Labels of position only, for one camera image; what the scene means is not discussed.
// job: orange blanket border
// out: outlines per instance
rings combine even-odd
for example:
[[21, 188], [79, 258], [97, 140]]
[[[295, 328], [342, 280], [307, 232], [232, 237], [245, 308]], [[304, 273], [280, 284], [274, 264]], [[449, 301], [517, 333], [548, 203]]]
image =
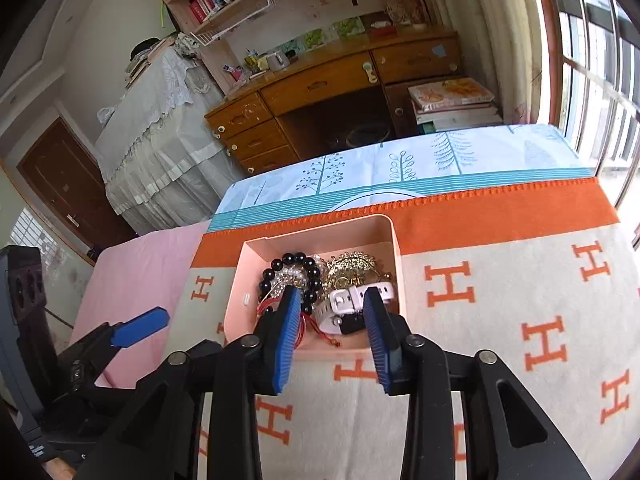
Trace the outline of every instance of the orange blanket border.
[[235, 267], [242, 244], [370, 214], [394, 223], [415, 254], [581, 231], [619, 222], [595, 177], [456, 191], [207, 233], [191, 267]]

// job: brown door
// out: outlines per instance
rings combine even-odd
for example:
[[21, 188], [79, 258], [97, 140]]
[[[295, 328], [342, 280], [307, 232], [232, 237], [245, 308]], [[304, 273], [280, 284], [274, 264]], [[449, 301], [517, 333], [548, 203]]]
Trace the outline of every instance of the brown door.
[[18, 170], [31, 189], [89, 247], [105, 249], [136, 236], [109, 204], [97, 164], [62, 120], [57, 119], [42, 134]]

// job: beige curtain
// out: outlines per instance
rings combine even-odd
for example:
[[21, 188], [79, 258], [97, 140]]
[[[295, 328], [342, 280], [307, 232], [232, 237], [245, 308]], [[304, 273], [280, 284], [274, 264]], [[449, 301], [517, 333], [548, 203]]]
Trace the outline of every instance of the beige curtain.
[[428, 0], [460, 35], [466, 73], [495, 93], [505, 123], [535, 122], [542, 43], [536, 0]]

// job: teal stripe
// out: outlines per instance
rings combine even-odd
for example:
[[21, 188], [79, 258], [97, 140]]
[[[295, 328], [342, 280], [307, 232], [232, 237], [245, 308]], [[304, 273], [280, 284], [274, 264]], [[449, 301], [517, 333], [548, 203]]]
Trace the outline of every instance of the teal stripe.
[[588, 168], [553, 168], [549, 170], [495, 171], [491, 173], [446, 175], [409, 182], [385, 182], [373, 184], [372, 186], [331, 191], [320, 195], [298, 196], [280, 202], [218, 213], [211, 219], [207, 233], [325, 213], [331, 211], [348, 198], [379, 190], [405, 190], [423, 196], [432, 196], [483, 187], [507, 186], [509, 184], [524, 184], [543, 180], [584, 178], [588, 176], [591, 176], [591, 171]]

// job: blue sticker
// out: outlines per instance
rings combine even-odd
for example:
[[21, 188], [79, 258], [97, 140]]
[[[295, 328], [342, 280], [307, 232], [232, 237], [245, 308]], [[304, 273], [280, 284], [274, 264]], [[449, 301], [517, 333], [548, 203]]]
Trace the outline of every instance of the blue sticker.
[[447, 51], [442, 44], [434, 46], [431, 51], [438, 57], [447, 57]]

